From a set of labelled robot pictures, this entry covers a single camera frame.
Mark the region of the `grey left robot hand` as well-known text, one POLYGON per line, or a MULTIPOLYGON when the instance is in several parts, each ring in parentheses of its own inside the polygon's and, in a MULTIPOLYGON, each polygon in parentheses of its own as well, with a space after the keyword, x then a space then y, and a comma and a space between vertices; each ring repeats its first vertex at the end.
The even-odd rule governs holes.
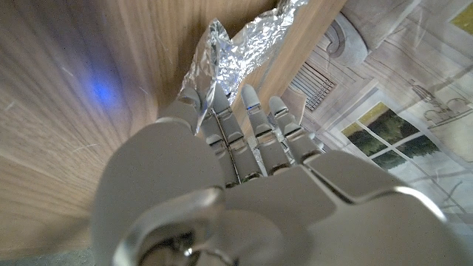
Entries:
POLYGON ((262 140, 259 167, 238 125, 213 119, 184 89, 107 163, 92 212, 99 265, 470 265, 472 255, 425 194, 343 151, 323 152, 278 97, 270 107, 290 163, 252 87, 245 104, 262 140))

